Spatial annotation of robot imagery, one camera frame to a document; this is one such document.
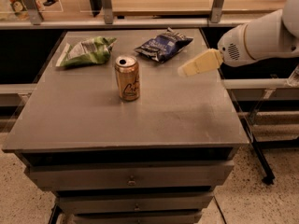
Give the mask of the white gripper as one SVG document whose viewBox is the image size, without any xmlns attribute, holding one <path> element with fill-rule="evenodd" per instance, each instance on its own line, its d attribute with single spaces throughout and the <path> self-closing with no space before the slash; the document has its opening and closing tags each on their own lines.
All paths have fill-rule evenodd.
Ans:
<svg viewBox="0 0 299 224">
<path fill-rule="evenodd" d="M 225 33 L 218 42 L 218 49 L 207 49 L 178 68 L 181 77 L 190 77 L 217 70 L 222 62 L 238 67 L 249 62 L 245 48 L 246 25 L 238 25 Z"/>
</svg>

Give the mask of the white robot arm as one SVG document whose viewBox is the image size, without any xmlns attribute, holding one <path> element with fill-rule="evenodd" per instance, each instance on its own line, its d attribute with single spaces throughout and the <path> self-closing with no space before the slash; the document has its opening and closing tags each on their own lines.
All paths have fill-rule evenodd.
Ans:
<svg viewBox="0 0 299 224">
<path fill-rule="evenodd" d="M 181 77 L 218 69 L 223 63 L 239 67 L 271 58 L 299 56 L 299 0 L 284 8 L 236 26 L 225 33 L 216 49 L 206 49 L 178 68 Z"/>
</svg>

